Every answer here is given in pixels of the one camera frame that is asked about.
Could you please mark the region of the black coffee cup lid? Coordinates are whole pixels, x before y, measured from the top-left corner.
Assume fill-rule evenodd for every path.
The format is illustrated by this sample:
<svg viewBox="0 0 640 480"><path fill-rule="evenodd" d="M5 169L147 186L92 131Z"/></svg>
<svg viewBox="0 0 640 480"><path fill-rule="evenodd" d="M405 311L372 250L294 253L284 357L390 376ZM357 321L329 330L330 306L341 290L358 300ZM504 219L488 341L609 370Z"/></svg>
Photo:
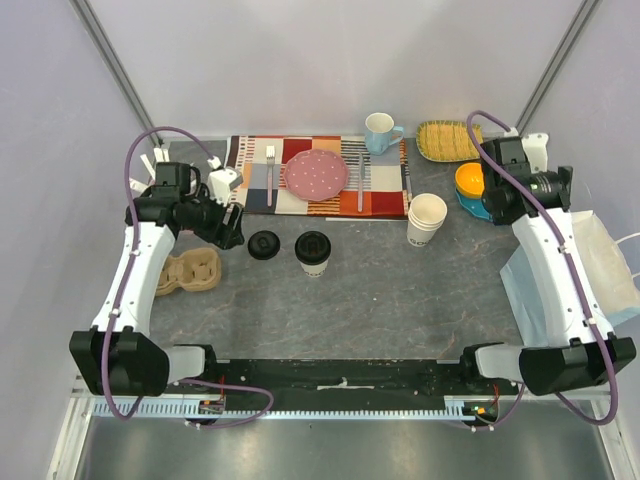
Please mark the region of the black coffee cup lid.
<svg viewBox="0 0 640 480"><path fill-rule="evenodd" d="M297 238L294 252L296 258L303 264L319 265L330 257L331 242L322 232L307 231Z"/></svg>

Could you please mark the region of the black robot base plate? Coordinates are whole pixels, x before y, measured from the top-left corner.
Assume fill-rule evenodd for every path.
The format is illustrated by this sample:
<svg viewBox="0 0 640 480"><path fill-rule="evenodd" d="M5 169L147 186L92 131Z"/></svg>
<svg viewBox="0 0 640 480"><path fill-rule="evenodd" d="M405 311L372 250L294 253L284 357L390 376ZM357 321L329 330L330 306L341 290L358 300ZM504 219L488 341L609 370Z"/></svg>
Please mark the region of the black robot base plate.
<svg viewBox="0 0 640 480"><path fill-rule="evenodd" d="M226 406L232 411L260 410L267 398L233 392L231 385L270 391L275 412L440 410L446 396L491 399L495 392L517 393L507 380L469 380L458 362L425 359L233 359L217 362L205 379L226 386Z"/></svg>

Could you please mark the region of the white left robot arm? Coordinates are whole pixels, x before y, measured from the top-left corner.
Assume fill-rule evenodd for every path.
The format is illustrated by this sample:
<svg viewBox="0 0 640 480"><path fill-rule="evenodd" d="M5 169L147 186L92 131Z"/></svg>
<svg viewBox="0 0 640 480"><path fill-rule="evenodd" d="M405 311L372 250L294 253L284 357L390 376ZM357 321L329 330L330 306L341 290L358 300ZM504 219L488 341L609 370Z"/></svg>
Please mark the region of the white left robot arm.
<svg viewBox="0 0 640 480"><path fill-rule="evenodd" d="M89 329L73 332L70 353L89 391L104 396L159 396L185 379L198 393L219 382L207 345L163 349L149 337L151 309L161 272L183 230L228 250L244 242L242 207L231 201L243 182L221 167L200 180L184 163L161 162L155 181L125 211L124 247L111 288Z"/></svg>

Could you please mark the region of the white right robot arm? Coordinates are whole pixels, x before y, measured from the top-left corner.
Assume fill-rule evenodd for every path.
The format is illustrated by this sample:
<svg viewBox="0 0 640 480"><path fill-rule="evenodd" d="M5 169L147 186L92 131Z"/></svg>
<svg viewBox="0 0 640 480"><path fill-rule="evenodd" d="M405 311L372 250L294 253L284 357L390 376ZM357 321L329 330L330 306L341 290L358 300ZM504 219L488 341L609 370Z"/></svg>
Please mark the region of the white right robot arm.
<svg viewBox="0 0 640 480"><path fill-rule="evenodd" d="M572 167L532 170L519 136L482 143L482 203L496 225L508 225L532 270L546 340L516 347L501 342L464 349L458 381L477 394L494 379L524 384L541 396L596 387L636 357L631 338L619 338L598 306L574 241L570 215Z"/></svg>

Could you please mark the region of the brown cardboard cup carrier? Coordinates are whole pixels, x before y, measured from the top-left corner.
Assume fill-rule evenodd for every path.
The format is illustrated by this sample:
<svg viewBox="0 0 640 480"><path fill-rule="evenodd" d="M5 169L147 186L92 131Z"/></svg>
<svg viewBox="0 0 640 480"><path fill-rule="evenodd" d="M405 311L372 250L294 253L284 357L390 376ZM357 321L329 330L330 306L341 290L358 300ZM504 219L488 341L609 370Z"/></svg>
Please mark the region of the brown cardboard cup carrier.
<svg viewBox="0 0 640 480"><path fill-rule="evenodd" d="M222 277L222 263L213 248L197 248L169 256L161 271L155 296L165 296L180 288L201 292L216 287Z"/></svg>

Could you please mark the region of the white paper cup stack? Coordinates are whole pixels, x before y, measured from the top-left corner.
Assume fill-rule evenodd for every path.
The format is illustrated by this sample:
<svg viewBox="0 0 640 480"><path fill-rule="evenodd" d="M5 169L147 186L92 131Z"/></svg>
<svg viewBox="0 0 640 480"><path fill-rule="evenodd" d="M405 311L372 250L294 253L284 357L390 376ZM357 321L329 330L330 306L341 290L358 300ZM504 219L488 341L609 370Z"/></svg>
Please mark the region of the white paper cup stack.
<svg viewBox="0 0 640 480"><path fill-rule="evenodd" d="M415 196L409 206L407 240L414 247L426 246L443 225L448 213L444 200L431 193Z"/></svg>

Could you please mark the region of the blue white paper bag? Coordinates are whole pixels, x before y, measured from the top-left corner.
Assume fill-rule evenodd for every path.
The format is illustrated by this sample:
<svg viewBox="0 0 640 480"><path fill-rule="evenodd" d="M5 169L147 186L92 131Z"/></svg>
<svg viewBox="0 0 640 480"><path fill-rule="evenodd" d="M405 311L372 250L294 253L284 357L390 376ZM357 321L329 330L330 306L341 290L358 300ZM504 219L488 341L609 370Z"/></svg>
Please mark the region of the blue white paper bag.
<svg viewBox="0 0 640 480"><path fill-rule="evenodd" d="M592 291L613 327L639 315L635 275L606 227L593 211L574 212L572 225ZM500 271L521 338L526 346L548 344L543 305L529 261L517 248Z"/></svg>

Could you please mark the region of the white paper coffee cup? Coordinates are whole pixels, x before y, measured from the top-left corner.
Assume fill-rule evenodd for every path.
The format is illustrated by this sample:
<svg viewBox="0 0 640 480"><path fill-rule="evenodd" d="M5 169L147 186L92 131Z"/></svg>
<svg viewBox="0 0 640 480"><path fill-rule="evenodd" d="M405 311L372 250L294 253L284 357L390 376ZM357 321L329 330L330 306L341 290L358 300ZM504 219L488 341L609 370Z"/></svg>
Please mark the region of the white paper coffee cup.
<svg viewBox="0 0 640 480"><path fill-rule="evenodd" d="M329 253L320 255L301 255L298 257L298 261L303 272L307 276L311 278L318 278L325 273L329 258Z"/></svg>

